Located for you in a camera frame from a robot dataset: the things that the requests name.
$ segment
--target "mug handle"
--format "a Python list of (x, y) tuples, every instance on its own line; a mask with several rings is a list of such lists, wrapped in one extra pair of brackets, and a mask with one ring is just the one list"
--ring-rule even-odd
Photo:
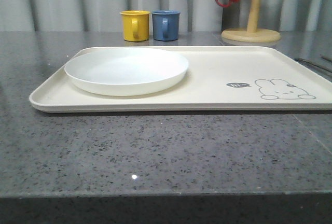
[(162, 19), (162, 36), (163, 38), (168, 38), (168, 19)]
[(216, 3), (217, 3), (218, 5), (220, 5), (221, 7), (228, 7), (228, 6), (230, 6), (230, 5), (232, 4), (232, 1), (229, 0), (227, 5), (224, 5), (224, 4), (219, 3), (218, 0), (216, 0)]
[(134, 38), (137, 39), (139, 37), (139, 20), (137, 18), (132, 19), (132, 26)]

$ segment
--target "stand base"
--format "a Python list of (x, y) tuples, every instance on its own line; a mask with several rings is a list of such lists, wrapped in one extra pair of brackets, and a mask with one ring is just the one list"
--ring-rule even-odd
[(279, 32), (266, 29), (257, 29), (257, 32), (253, 33), (247, 32), (247, 29), (228, 29), (222, 32), (222, 37), (248, 43), (267, 43), (281, 38)]

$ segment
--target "speech bubble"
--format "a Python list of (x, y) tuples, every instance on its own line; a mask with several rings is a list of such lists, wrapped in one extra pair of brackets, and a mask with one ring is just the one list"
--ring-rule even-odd
[(246, 88), (246, 87), (250, 87), (250, 84), (244, 83), (244, 82), (231, 82), (231, 83), (227, 83), (226, 85), (229, 86), (229, 87), (232, 87), (232, 88)]

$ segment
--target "blue mug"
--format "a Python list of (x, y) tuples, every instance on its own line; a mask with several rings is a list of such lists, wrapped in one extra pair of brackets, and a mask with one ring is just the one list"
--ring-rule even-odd
[(180, 12), (176, 10), (155, 10), (152, 12), (154, 40), (173, 41), (178, 39)]

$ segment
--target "plate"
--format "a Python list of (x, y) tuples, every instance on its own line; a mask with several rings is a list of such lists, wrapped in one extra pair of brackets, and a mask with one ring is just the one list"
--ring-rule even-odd
[(172, 51), (116, 48), (87, 53), (64, 67), (71, 82), (91, 93), (133, 96), (158, 92), (179, 83), (187, 59)]

